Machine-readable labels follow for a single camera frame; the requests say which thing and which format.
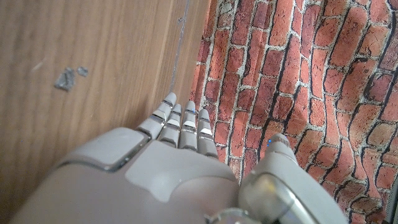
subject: gray plastic part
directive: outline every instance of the gray plastic part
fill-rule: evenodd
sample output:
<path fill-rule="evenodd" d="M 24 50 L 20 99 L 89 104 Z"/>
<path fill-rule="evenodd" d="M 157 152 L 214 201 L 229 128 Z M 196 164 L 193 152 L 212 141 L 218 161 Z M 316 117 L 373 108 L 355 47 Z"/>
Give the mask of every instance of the gray plastic part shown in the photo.
<path fill-rule="evenodd" d="M 162 128 L 162 124 L 149 117 L 138 126 L 137 130 L 148 134 L 151 139 L 157 139 Z"/>
<path fill-rule="evenodd" d="M 296 198 L 290 209 L 279 218 L 279 223 L 283 224 L 318 224 L 306 211 L 300 201 Z"/>
<path fill-rule="evenodd" d="M 196 121 L 196 117 L 194 114 L 185 112 L 184 117 L 182 119 L 182 126 L 196 128 L 195 121 Z"/>
<path fill-rule="evenodd" d="M 178 143 L 179 149 L 198 150 L 197 135 L 190 131 L 181 131 L 180 142 Z"/>
<path fill-rule="evenodd" d="M 285 148 L 279 152 L 267 150 L 264 159 L 243 179 L 241 190 L 259 175 L 272 174 L 293 192 L 319 224 L 347 223 L 345 215 L 329 193 L 286 154 L 291 149 L 279 141 L 271 143 L 269 148 L 274 146 Z"/>
<path fill-rule="evenodd" d="M 218 153 L 214 141 L 208 138 L 198 138 L 198 152 L 205 156 L 218 159 Z"/>
<path fill-rule="evenodd" d="M 262 223 L 278 221 L 294 201 L 289 188 L 271 174 L 261 174 L 239 191 L 239 206 Z"/>
<path fill-rule="evenodd" d="M 172 109 L 169 105 L 161 103 L 152 114 L 162 118 L 164 121 L 167 121 L 167 118 L 169 117 L 171 111 Z"/>
<path fill-rule="evenodd" d="M 177 150 L 158 141 L 149 143 L 125 177 L 163 203 L 167 203 L 173 191 L 188 180 L 198 177 L 236 180 L 226 164 L 193 151 Z"/>
<path fill-rule="evenodd" d="M 147 141 L 147 136 L 129 128 L 116 128 L 94 138 L 66 155 L 58 166 L 71 162 L 91 164 L 103 170 L 114 170 Z"/>
<path fill-rule="evenodd" d="M 181 115 L 181 111 L 182 111 L 182 107 L 180 104 L 176 104 L 173 108 L 173 113 L 177 113 L 179 115 Z"/>
<path fill-rule="evenodd" d="M 170 114 L 169 120 L 167 121 L 168 124 L 172 124 L 176 127 L 180 127 L 181 117 L 175 113 Z"/>
<path fill-rule="evenodd" d="M 198 119 L 205 119 L 207 121 L 210 121 L 209 112 L 206 109 L 200 110 L 198 113 Z"/>
<path fill-rule="evenodd" d="M 289 140 L 284 136 L 283 134 L 275 134 L 270 138 L 271 142 L 269 143 L 269 146 L 267 147 L 266 150 L 266 155 L 276 152 L 279 154 L 282 154 L 292 161 L 294 161 L 297 165 L 297 159 L 296 156 L 294 155 L 293 150 L 290 148 L 290 143 Z"/>
<path fill-rule="evenodd" d="M 152 169 L 153 159 L 149 159 L 142 161 L 146 166 L 144 170 L 137 170 L 140 175 Z M 205 224 L 205 214 L 236 206 L 237 181 L 219 177 L 199 177 L 181 182 L 167 203 L 160 202 L 146 189 L 131 184 L 124 177 L 134 160 L 112 173 L 80 164 L 58 168 L 39 185 L 11 223 Z M 216 172 L 219 164 L 210 165 L 215 165 L 213 170 Z M 152 179 L 151 176 L 146 177 L 149 181 Z"/>
<path fill-rule="evenodd" d="M 188 101 L 187 104 L 185 105 L 185 111 L 189 111 L 193 114 L 196 113 L 195 103 L 192 100 Z"/>
<path fill-rule="evenodd" d="M 177 129 L 165 126 L 159 135 L 159 140 L 172 143 L 174 147 L 177 147 L 179 136 L 180 132 Z"/>
<path fill-rule="evenodd" d="M 210 123 L 207 121 L 198 121 L 198 136 L 199 134 L 207 134 L 211 136 Z"/>
<path fill-rule="evenodd" d="M 169 93 L 166 98 L 164 98 L 164 101 L 170 103 L 172 106 L 174 106 L 175 102 L 177 101 L 177 96 L 175 93 Z"/>

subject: wooden wall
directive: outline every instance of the wooden wall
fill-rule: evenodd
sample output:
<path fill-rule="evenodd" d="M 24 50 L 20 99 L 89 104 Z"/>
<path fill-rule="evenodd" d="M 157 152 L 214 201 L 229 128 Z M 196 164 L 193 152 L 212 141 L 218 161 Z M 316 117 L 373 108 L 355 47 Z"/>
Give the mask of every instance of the wooden wall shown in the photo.
<path fill-rule="evenodd" d="M 188 100 L 207 7 L 0 1 L 0 222 L 68 151 L 112 128 L 135 128 L 170 90 Z M 87 77 L 76 75 L 69 92 L 54 88 L 65 67 L 78 66 Z"/>

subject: brick wall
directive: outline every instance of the brick wall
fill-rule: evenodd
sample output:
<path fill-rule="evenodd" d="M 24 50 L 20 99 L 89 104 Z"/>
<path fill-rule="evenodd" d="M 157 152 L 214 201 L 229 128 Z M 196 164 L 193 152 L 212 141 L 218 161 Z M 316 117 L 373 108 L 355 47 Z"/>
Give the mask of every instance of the brick wall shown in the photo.
<path fill-rule="evenodd" d="M 191 99 L 241 180 L 284 133 L 350 222 L 398 169 L 397 0 L 212 0 Z"/>

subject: gray debris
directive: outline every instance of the gray debris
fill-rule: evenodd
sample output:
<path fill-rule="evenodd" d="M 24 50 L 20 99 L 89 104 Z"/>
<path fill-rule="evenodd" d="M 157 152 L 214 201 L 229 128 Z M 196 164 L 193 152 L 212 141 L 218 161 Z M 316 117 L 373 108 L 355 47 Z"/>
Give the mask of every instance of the gray debris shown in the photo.
<path fill-rule="evenodd" d="M 72 89 L 72 86 L 75 84 L 75 72 L 73 69 L 67 67 L 58 77 L 58 80 L 55 82 L 54 86 L 61 90 L 69 91 Z"/>
<path fill-rule="evenodd" d="M 86 67 L 80 66 L 80 67 L 77 68 L 77 74 L 79 74 L 79 75 L 81 75 L 83 77 L 87 77 L 88 69 Z"/>

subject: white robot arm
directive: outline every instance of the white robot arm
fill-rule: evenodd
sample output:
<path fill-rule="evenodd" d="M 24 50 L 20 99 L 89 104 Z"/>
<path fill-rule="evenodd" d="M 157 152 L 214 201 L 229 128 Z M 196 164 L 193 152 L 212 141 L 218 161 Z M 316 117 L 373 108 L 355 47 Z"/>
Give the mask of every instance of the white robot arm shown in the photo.
<path fill-rule="evenodd" d="M 217 160 L 208 112 L 175 102 L 69 153 L 11 223 L 347 223 L 285 136 L 239 186 Z"/>

